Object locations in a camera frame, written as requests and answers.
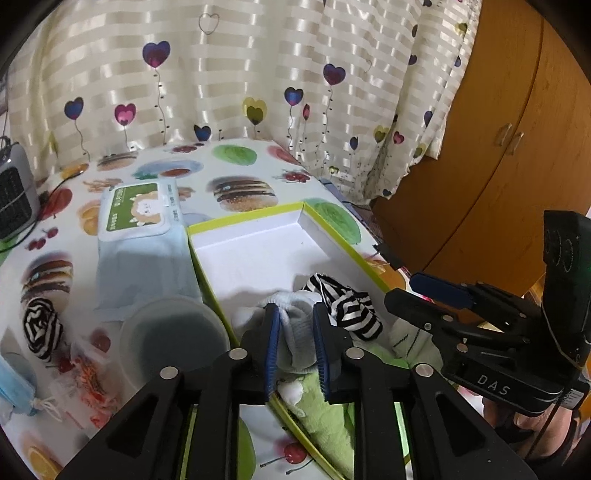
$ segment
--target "pink heart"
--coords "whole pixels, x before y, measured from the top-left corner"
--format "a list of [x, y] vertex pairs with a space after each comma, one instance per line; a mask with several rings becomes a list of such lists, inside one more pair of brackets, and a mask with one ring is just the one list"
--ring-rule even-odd
[[392, 140], [395, 144], [400, 144], [400, 143], [404, 142], [404, 135], [402, 135], [398, 131], [395, 131], [394, 136], [392, 137]]
[[125, 127], [129, 125], [135, 118], [135, 105], [129, 103], [128, 105], [117, 105], [115, 107], [115, 120], [119, 125]]

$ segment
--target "sheep cartoon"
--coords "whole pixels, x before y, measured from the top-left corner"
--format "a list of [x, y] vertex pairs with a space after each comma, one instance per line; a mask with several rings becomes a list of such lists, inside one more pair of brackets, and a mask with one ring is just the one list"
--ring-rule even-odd
[[138, 226], [146, 224], [160, 223], [162, 213], [162, 201], [158, 198], [158, 191], [149, 193], [139, 193], [131, 197], [134, 205], [131, 207], [131, 214], [134, 216], [130, 223], [136, 223]]

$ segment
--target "wardrobe door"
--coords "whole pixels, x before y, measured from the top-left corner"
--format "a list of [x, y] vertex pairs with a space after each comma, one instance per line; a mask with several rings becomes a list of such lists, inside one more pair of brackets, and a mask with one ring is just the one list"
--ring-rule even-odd
[[384, 240], [411, 271], [435, 257], [497, 168], [530, 94], [541, 26], [524, 0], [483, 0], [439, 159], [425, 157], [390, 200], [374, 206]]
[[522, 295], [544, 273], [544, 210], [585, 214], [591, 205], [591, 85], [547, 22], [517, 132], [428, 273], [455, 282], [482, 280]]

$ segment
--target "curtain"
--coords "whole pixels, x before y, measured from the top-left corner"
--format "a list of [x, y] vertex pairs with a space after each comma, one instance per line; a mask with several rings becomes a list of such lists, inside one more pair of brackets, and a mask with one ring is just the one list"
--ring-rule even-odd
[[433, 142], [480, 0], [65, 0], [8, 76], [36, 178], [169, 142], [266, 138], [354, 202]]

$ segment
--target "cabinet handle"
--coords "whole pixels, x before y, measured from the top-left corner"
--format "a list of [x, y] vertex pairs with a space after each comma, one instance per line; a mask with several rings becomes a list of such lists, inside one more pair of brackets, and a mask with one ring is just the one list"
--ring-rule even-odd
[[506, 124], [501, 131], [499, 132], [499, 138], [496, 142], [496, 144], [499, 147], [503, 146], [503, 143], [505, 143], [505, 140], [507, 138], [507, 135], [509, 135], [509, 132], [511, 131], [511, 128], [513, 128], [513, 124]]
[[513, 137], [513, 147], [511, 148], [509, 155], [515, 155], [515, 150], [517, 150], [517, 147], [519, 147], [519, 142], [521, 142], [521, 139], [524, 135], [525, 133], [519, 132], [516, 136]]

